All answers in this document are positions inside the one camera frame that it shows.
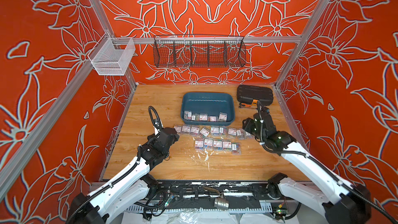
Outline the fourteenth clear paper clip box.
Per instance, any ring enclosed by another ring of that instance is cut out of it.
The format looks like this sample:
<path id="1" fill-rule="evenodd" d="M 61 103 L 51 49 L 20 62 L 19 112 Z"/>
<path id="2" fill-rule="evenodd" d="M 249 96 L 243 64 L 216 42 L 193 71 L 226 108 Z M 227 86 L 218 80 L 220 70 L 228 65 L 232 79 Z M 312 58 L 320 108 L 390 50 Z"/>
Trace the fourteenth clear paper clip box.
<path id="1" fill-rule="evenodd" d="M 232 151 L 232 142 L 231 141 L 223 141 L 222 142 L 222 150 L 223 151 Z"/>

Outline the fifteenth clear paper clip box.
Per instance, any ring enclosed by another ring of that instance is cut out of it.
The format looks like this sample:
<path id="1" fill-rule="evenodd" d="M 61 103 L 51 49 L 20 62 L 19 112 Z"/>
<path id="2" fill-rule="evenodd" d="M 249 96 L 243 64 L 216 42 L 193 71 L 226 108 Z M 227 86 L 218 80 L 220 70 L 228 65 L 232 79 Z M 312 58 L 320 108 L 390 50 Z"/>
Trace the fifteenth clear paper clip box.
<path id="1" fill-rule="evenodd" d="M 241 146 L 240 143 L 232 143 L 232 151 L 233 155 L 241 155 Z"/>

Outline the eleventh clear paper clip box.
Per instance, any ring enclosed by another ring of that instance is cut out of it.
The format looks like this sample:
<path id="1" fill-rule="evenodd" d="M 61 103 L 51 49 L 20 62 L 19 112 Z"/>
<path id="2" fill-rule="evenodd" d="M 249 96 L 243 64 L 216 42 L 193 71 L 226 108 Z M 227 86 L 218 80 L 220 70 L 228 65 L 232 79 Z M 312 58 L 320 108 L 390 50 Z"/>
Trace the eleventh clear paper clip box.
<path id="1" fill-rule="evenodd" d="M 212 149 L 213 149 L 213 143 L 214 143 L 214 140 L 212 140 L 212 139 L 205 139 L 205 140 L 204 140 L 204 148 L 205 148 L 205 149 L 212 150 Z"/>

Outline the thirteenth clear paper clip box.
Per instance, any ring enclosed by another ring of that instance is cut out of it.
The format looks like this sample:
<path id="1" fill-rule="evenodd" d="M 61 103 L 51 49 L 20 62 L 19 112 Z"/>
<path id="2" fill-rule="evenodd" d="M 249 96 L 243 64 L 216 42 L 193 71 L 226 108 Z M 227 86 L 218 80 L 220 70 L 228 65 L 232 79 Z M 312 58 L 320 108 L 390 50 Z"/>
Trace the thirteenth clear paper clip box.
<path id="1" fill-rule="evenodd" d="M 221 140 L 214 140 L 213 141 L 213 150 L 220 151 L 223 150 L 223 144 Z"/>

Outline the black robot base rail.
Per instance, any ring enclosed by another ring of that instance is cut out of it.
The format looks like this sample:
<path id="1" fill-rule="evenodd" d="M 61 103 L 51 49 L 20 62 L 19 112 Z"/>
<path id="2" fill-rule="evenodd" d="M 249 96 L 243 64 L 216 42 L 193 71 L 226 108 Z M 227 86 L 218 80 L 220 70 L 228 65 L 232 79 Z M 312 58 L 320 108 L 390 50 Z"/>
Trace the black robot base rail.
<path id="1" fill-rule="evenodd" d="M 229 209 L 214 207 L 215 198 L 229 201 Z M 291 215 L 299 203 L 288 197 L 273 199 L 267 191 L 267 181 L 233 180 L 160 180 L 157 195 L 130 206 L 137 213 L 171 214 L 184 211 L 228 212 L 230 214 Z"/>

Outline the blue plastic storage tray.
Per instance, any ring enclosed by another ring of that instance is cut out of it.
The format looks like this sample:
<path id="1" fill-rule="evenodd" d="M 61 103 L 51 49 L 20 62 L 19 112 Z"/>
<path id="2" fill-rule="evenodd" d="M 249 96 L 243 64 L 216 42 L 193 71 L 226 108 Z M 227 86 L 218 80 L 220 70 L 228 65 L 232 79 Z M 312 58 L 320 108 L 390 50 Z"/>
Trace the blue plastic storage tray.
<path id="1" fill-rule="evenodd" d="M 207 114 L 219 117 L 220 113 L 227 114 L 227 121 L 195 121 L 184 119 L 184 112 L 192 114 Z M 217 92 L 188 92 L 182 98 L 180 117 L 185 124 L 196 125 L 231 125 L 235 121 L 234 99 L 230 94 Z"/>

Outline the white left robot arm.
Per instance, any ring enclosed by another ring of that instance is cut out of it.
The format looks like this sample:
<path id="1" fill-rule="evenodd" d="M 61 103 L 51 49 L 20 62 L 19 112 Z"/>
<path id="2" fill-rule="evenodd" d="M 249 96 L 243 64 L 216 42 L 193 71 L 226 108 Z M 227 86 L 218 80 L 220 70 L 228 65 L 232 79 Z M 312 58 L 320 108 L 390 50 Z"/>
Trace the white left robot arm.
<path id="1" fill-rule="evenodd" d="M 167 159 L 179 140 L 174 128 L 165 128 L 153 106 L 148 107 L 154 134 L 137 148 L 137 155 L 116 176 L 88 195 L 80 193 L 71 204 L 68 224 L 110 224 L 129 206 L 155 196 L 158 181 L 149 173 Z"/>

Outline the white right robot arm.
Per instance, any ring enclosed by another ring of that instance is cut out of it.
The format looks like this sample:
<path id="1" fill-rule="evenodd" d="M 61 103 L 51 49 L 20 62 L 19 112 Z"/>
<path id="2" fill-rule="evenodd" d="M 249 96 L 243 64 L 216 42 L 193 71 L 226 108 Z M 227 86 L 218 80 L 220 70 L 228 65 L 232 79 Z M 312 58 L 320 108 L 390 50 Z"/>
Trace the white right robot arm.
<path id="1" fill-rule="evenodd" d="M 243 130 L 253 135 L 265 151 L 293 164 L 318 188 L 314 190 L 284 173 L 277 173 L 267 182 L 266 193 L 270 198 L 294 199 L 322 215 L 330 224 L 364 224 L 371 219 L 372 209 L 391 223 L 397 223 L 371 201 L 371 194 L 365 186 L 356 186 L 343 179 L 312 156 L 288 132 L 278 131 L 269 109 L 261 102 L 257 103 L 257 113 L 243 120 Z"/>

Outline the twelfth clear paper clip box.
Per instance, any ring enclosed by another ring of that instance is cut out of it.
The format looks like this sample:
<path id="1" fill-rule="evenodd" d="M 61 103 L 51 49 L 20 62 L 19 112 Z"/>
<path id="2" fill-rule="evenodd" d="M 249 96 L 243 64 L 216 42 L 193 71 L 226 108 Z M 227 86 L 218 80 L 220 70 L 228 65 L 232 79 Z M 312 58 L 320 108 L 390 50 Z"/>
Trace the twelfth clear paper clip box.
<path id="1" fill-rule="evenodd" d="M 203 139 L 195 139 L 194 148 L 196 150 L 203 150 L 204 149 L 204 140 Z"/>

